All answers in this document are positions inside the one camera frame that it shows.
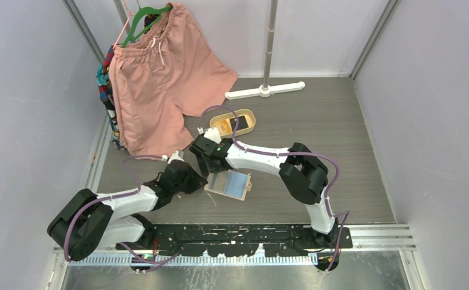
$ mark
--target gray wooden tabletop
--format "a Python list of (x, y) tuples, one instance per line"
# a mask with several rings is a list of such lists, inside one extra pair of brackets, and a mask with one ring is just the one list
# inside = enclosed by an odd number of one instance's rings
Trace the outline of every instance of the gray wooden tabletop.
[[(361, 109), (349, 78), (271, 79), (271, 85), (303, 80), (306, 87), (297, 92), (226, 100), (233, 109), (247, 108), (256, 116), (256, 127), (239, 141), (263, 147), (290, 147), (300, 142), (313, 152), (335, 158), (341, 175), (330, 196), (335, 213), (350, 210), (349, 223), (394, 223), (393, 215), (375, 161)], [(257, 88), (261, 79), (239, 79), (234, 90)], [(226, 113), (214, 110), (206, 115), (204, 123), (215, 115)], [(197, 136), (199, 118), (185, 117), (185, 127)], [(111, 144), (99, 183), (100, 193), (134, 188), (135, 182), (125, 173), (121, 162), (129, 157)], [(195, 156), (185, 150), (185, 160), (199, 172)], [(329, 168), (329, 180), (334, 167)], [(158, 161), (130, 161), (129, 167), (137, 176), (154, 179), (165, 163)], [(144, 214), (157, 224), (165, 223), (290, 223), (309, 222), (303, 204), (288, 193), (279, 177), (250, 172), (252, 191), (245, 201), (211, 194), (202, 189), (191, 195), (179, 194), (172, 202)]]

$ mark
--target drawstring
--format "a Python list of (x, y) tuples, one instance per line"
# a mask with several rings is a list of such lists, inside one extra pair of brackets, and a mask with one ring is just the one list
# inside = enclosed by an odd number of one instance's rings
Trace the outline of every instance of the drawstring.
[[(151, 45), (151, 48), (153, 48), (155, 44), (156, 37), (153, 37), (153, 44)], [(165, 67), (165, 62), (163, 61), (163, 56), (161, 55), (161, 42), (158, 43), (158, 53), (160, 54), (161, 64)]]

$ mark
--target black smartphone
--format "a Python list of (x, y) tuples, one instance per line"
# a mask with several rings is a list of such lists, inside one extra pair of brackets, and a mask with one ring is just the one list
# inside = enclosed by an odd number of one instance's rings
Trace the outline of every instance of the black smartphone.
[[(236, 118), (229, 119), (229, 123), (231, 124), (231, 129), (235, 129)], [(249, 128), (249, 125), (247, 124), (247, 119), (245, 118), (245, 116), (238, 117), (238, 129), (236, 130), (239, 131), (247, 128)]]

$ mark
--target beige tray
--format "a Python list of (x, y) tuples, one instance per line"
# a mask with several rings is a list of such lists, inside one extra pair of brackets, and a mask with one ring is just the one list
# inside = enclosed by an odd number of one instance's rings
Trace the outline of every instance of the beige tray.
[[(247, 120), (247, 125), (249, 126), (246, 129), (237, 130), (236, 136), (252, 132), (254, 130), (254, 126), (256, 125), (256, 117), (254, 117), (254, 113), (252, 113), (252, 111), (249, 109), (240, 109), (235, 112), (238, 117), (245, 116), (245, 119)], [(210, 120), (210, 127), (217, 127), (222, 138), (231, 138), (233, 136), (233, 128), (231, 128), (229, 119), (234, 117), (235, 115), (233, 115), (233, 113), (227, 113), (213, 117)]]

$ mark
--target pink hanger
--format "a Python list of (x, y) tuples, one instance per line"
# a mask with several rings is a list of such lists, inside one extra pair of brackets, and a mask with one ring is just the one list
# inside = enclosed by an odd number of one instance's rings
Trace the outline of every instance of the pink hanger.
[(115, 45), (119, 43), (119, 40), (121, 39), (121, 36), (122, 34), (124, 33), (124, 31), (126, 30), (126, 27), (128, 27), (128, 23), (129, 23), (129, 18), (135, 16), (131, 13), (127, 3), (126, 3), (126, 0), (123, 0), (123, 3), (124, 3), (124, 7), (126, 8), (126, 11), (128, 12), (128, 19), (126, 20), (126, 23), (124, 24), (124, 27), (123, 29), (121, 30), (121, 33), (119, 34), (119, 37), (117, 38), (117, 40), (115, 41), (113, 47), (115, 48)]

